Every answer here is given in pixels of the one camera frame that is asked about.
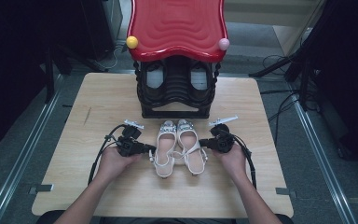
red shoe rack top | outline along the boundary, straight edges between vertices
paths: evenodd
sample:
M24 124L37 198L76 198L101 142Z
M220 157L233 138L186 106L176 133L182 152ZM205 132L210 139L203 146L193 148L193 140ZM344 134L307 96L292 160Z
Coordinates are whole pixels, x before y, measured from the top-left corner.
M127 36L138 45L130 49L135 61L150 62L173 55L217 63L225 50L219 40L227 38L224 0L132 0Z

metal rail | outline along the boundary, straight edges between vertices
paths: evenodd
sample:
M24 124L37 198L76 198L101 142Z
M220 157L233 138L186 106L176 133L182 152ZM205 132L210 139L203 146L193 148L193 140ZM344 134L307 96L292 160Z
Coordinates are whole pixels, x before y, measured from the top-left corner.
M37 119L36 124L34 125L30 135L28 136L28 139L25 142L25 145L22 148L21 153L16 160L16 163L11 169L5 184L0 189L0 220L6 211L7 205L10 202L10 199L13 196L13 193L20 182L22 174L24 173L29 160L31 159L31 156L34 152L34 148L37 145L37 142L43 130L45 129L46 123L48 122L51 112L57 103L57 99L61 92L63 82L64 77L62 75L58 75L55 82L56 92L54 93L50 102L43 107L43 110L40 113L39 118Z
M288 84L289 89L293 90L293 84ZM297 100L295 95L292 96L293 101ZM307 134L307 137L310 140L310 144L312 150L315 154L316 161L319 163L319 167L321 168L322 174L324 176L324 180L327 184L327 187L330 190L331 196L333 198L334 203L336 204L336 208L338 213L343 221L343 223L354 224L357 223L354 214L351 210L351 207L348 203L347 197L339 184L336 174L334 173L329 160L327 159L324 148L319 141L318 135L313 128L312 122L307 112L305 112L300 103L296 102L296 112L301 120L301 123L304 127L304 130Z

white sandal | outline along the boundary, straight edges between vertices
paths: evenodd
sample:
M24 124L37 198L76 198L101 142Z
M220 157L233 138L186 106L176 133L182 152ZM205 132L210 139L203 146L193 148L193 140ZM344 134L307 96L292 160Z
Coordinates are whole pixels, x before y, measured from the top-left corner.
M180 119L177 130L178 144L183 149L182 157L192 175L199 175L204 171L208 156L200 147L199 138L193 124L185 119Z
M172 153L176 147L176 125L167 120L158 132L157 149L155 158L153 159L156 173L162 178L167 178L172 174L173 165L175 163Z

human hand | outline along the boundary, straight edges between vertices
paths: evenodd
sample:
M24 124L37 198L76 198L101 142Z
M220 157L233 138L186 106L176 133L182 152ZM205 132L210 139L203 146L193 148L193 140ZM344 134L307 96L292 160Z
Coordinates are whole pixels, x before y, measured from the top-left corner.
M213 150L212 153L223 164L232 179L246 176L246 159L239 145L234 144L228 153Z
M100 166L94 179L110 183L118 177L126 167L141 159L140 154L122 157L117 150L117 147L107 147L103 151Z

yellow ball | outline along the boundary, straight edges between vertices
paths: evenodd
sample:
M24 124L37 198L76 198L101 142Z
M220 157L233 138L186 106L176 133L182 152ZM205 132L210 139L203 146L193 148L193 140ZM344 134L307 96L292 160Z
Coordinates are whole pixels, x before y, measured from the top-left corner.
M138 39L135 36L130 35L127 37L126 44L129 49L135 49L138 46Z

